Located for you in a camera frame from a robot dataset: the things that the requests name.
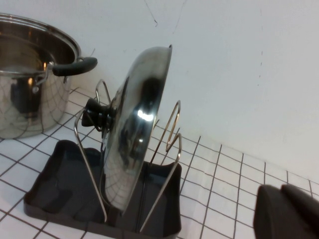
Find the black pot handle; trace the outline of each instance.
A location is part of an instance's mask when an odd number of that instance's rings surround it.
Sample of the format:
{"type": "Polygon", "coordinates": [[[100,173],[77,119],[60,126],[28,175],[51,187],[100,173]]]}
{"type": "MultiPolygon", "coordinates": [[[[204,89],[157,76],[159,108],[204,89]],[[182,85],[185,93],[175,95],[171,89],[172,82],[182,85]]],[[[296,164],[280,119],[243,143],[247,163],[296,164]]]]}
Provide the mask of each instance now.
{"type": "Polygon", "coordinates": [[[85,57],[82,61],[67,65],[55,65],[52,72],[55,76],[74,76],[93,70],[98,64],[98,59],[94,57],[85,57]]]}

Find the pot lid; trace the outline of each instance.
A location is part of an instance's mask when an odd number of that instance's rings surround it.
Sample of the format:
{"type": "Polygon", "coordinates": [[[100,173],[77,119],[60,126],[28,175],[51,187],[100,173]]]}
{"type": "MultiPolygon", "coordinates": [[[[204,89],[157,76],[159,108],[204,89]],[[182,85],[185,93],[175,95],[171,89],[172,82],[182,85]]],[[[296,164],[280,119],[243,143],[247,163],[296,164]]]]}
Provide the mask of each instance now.
{"type": "Polygon", "coordinates": [[[82,124],[102,130],[104,158],[101,195],[125,211],[142,169],[168,73],[172,47],[153,47],[132,64],[122,86],[108,106],[91,99],[82,124]]]}

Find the white wall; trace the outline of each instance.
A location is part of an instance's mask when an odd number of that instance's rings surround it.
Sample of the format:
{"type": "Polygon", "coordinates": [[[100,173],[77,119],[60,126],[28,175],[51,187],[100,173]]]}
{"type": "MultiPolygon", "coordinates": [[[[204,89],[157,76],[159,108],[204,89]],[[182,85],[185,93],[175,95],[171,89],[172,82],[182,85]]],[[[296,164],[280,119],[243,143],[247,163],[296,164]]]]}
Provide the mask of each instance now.
{"type": "Polygon", "coordinates": [[[173,44],[161,118],[181,99],[183,131],[319,180],[319,2],[146,2],[0,0],[0,9],[66,31],[85,56],[95,48],[98,67],[74,84],[94,90],[104,78],[112,95],[140,52],[173,44]]]}

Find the drip tray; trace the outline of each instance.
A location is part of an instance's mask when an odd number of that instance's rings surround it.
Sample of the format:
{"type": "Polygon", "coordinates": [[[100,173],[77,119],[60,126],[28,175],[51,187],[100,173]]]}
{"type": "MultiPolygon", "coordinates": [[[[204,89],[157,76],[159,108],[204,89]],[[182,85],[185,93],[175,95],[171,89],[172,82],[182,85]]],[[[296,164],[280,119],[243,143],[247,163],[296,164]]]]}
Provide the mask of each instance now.
{"type": "MultiPolygon", "coordinates": [[[[97,185],[103,173],[101,153],[85,149],[97,185]]],[[[173,164],[159,166],[144,162],[130,204],[123,215],[106,205],[104,216],[78,145],[68,140],[56,144],[53,155],[24,197],[24,211],[34,218],[118,239],[174,239],[181,230],[179,184],[181,166],[149,218],[146,219],[173,164]]]]}

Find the lid knob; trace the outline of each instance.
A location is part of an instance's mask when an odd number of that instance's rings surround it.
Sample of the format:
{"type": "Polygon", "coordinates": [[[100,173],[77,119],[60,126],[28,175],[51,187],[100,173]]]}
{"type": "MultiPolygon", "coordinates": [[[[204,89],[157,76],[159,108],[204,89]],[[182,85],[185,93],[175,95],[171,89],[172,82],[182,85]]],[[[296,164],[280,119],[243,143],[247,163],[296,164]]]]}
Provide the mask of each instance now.
{"type": "Polygon", "coordinates": [[[95,99],[89,99],[86,103],[83,117],[82,126],[94,126],[97,130],[106,126],[106,120],[109,113],[108,106],[100,105],[95,99]]]}

